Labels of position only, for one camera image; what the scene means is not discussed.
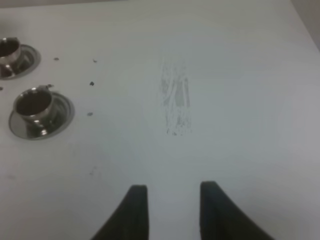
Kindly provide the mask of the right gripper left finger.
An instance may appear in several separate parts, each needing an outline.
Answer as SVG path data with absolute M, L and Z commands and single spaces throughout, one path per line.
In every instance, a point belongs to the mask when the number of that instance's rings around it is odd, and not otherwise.
M 148 240 L 148 188 L 133 185 L 93 240 Z

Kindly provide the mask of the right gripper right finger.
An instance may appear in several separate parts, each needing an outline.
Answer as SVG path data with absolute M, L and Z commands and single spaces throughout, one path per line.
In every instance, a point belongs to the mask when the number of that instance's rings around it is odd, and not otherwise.
M 214 181 L 200 185 L 199 228 L 202 240 L 271 240 Z

